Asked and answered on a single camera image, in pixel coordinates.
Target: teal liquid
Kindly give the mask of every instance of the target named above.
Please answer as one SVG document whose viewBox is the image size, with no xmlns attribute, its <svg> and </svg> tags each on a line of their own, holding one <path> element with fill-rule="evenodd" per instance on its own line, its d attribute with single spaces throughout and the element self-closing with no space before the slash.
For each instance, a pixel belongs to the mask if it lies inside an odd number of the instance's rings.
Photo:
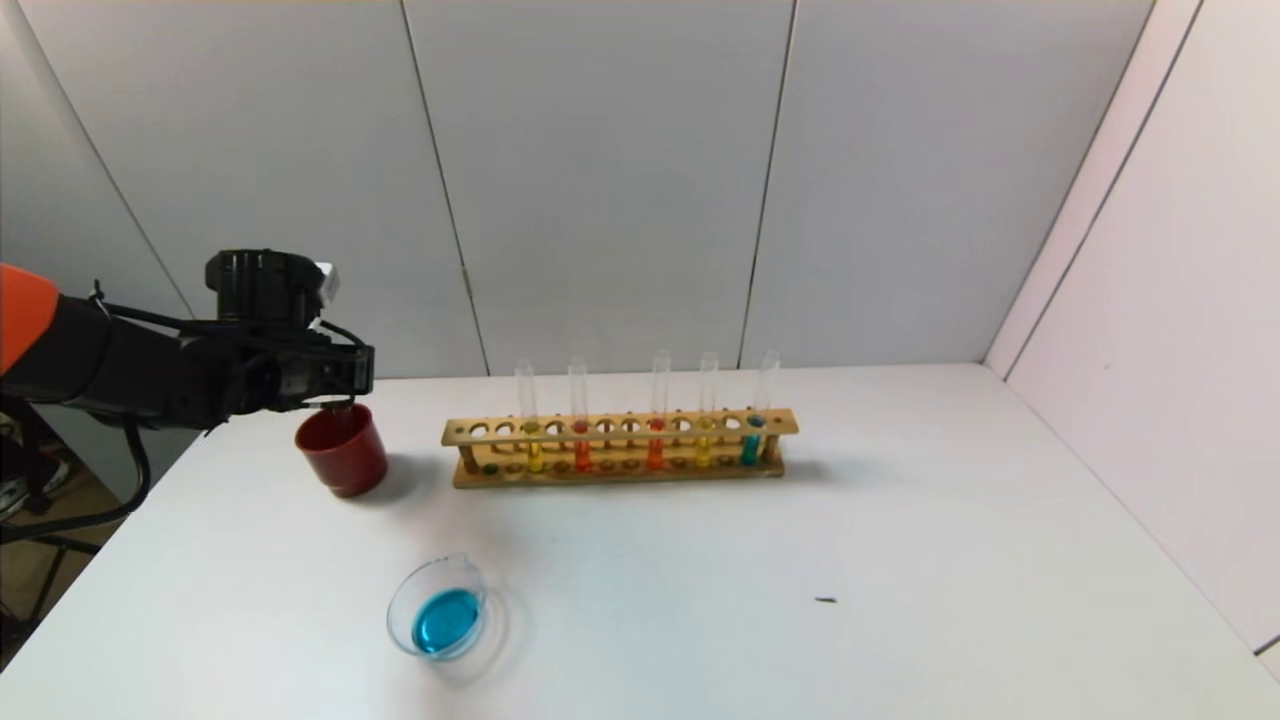
<svg viewBox="0 0 1280 720">
<path fill-rule="evenodd" d="M 751 415 L 746 419 L 746 423 L 753 428 L 763 428 L 764 418 L 759 415 Z M 742 438 L 742 457 L 740 462 L 750 468 L 755 465 L 755 459 L 760 455 L 760 436 L 746 436 Z"/>
<path fill-rule="evenodd" d="M 422 605 L 413 619 L 413 644 L 428 655 L 448 650 L 467 637 L 480 619 L 480 601 L 470 591 L 453 588 Z"/>
<path fill-rule="evenodd" d="M 760 436 L 746 436 L 742 438 L 742 465 L 755 465 L 755 459 L 760 454 Z"/>
</svg>

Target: test tube with blue liquid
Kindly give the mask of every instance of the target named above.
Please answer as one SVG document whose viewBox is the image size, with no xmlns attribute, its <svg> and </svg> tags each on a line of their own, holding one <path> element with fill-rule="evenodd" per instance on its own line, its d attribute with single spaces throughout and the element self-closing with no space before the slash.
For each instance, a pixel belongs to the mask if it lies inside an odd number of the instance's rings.
<svg viewBox="0 0 1280 720">
<path fill-rule="evenodd" d="M 755 401 L 751 404 L 751 414 L 746 416 L 746 424 L 753 428 L 763 429 L 767 424 L 765 415 L 773 407 L 773 383 L 777 379 L 780 365 L 782 365 L 782 357 L 777 350 L 764 354 L 764 361 L 760 363 L 760 375 L 755 380 Z M 742 465 L 754 466 L 759 454 L 759 434 L 742 438 Z"/>
</svg>

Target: yellow liquid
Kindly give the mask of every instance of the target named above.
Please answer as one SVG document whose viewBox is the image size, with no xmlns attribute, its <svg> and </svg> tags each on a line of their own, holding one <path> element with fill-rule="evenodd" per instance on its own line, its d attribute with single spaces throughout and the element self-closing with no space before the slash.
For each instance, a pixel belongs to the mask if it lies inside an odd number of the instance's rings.
<svg viewBox="0 0 1280 720">
<path fill-rule="evenodd" d="M 534 421 L 525 423 L 524 425 L 525 434 L 534 434 L 540 429 L 541 427 Z M 543 459 L 543 443 L 540 442 L 529 443 L 529 471 L 541 473 L 545 469 L 547 469 L 547 460 Z"/>
<path fill-rule="evenodd" d="M 698 420 L 698 429 L 700 430 L 710 430 L 714 428 L 716 420 L 712 420 L 710 418 L 700 418 Z M 694 465 L 699 468 L 712 466 L 712 438 L 694 438 Z"/>
</svg>

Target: white wall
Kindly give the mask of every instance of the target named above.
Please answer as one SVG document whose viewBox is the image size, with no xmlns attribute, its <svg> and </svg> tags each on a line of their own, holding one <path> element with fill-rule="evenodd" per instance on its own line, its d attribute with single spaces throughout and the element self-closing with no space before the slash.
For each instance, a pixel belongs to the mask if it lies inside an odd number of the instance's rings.
<svg viewBox="0 0 1280 720">
<path fill-rule="evenodd" d="M 1262 653 L 1262 665 L 1271 670 L 1271 674 L 1280 680 L 1280 647 L 1274 647 Z"/>
<path fill-rule="evenodd" d="M 218 250 L 300 252 L 379 377 L 484 374 L 399 3 L 22 6 L 196 315 Z"/>
<path fill-rule="evenodd" d="M 17 3 L 0 0 L 0 259 L 67 295 L 102 281 L 113 302 L 191 316 L 72 113 Z M 118 497 L 134 484 L 120 430 L 79 410 L 36 410 Z M 193 430 L 143 430 L 159 479 Z"/>
<path fill-rule="evenodd" d="M 1280 4 L 1199 12 L 1010 384 L 1251 646 L 1280 633 Z"/>
<path fill-rule="evenodd" d="M 1071 191 L 1053 220 L 1018 300 L 1010 307 L 984 363 L 1005 378 L 1048 306 L 1059 281 L 1084 242 L 1093 218 L 1138 138 L 1147 111 L 1174 63 L 1202 0 L 1161 0 L 1151 8 L 1138 46 L 1093 137 Z"/>
<path fill-rule="evenodd" d="M 803 0 L 744 363 L 980 361 L 1149 0 Z"/>
<path fill-rule="evenodd" d="M 790 0 L 410 0 L 489 365 L 735 364 Z"/>
</svg>

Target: blue liquid in dish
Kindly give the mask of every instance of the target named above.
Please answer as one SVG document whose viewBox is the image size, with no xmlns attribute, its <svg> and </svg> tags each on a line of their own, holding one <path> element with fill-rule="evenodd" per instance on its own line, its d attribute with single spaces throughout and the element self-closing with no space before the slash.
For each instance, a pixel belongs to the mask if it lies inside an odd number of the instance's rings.
<svg viewBox="0 0 1280 720">
<path fill-rule="evenodd" d="M 422 605 L 413 619 L 413 644 L 428 655 L 467 637 L 480 619 L 480 601 L 470 591 L 447 589 Z"/>
</svg>

